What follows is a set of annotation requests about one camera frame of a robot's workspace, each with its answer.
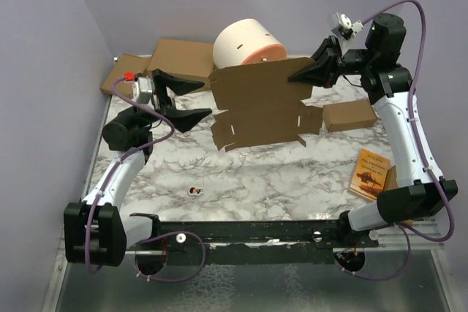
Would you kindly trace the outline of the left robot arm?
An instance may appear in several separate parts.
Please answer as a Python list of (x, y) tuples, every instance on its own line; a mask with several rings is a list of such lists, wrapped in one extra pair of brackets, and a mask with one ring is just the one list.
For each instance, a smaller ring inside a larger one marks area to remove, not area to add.
[(148, 250), (161, 243), (162, 233), (154, 227), (153, 216), (122, 219), (120, 209), (154, 145), (176, 131), (190, 131), (212, 112), (209, 108), (179, 110), (170, 94), (183, 96), (203, 86), (201, 81), (178, 78), (160, 69), (147, 75), (127, 72), (112, 84), (113, 94), (130, 106), (102, 129), (102, 139), (116, 156), (97, 185), (64, 210), (68, 262), (83, 263), (95, 274), (103, 266), (119, 266), (126, 250), (137, 243)]

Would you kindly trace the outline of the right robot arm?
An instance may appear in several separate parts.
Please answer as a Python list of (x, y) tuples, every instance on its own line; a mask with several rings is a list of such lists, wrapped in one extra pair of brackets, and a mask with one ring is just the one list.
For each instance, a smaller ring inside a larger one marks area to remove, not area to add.
[(396, 189), (382, 192), (377, 200), (340, 214), (336, 239), (345, 247), (359, 242), (363, 233), (406, 220), (436, 215), (458, 193), (431, 154), (415, 98), (410, 71), (398, 64), (407, 30), (397, 15), (374, 17), (365, 47), (352, 49), (363, 24), (346, 15), (331, 16), (332, 35), (312, 55), (314, 64), (289, 77), (291, 83), (330, 88), (339, 77), (360, 75), (361, 85), (388, 135), (396, 165)]

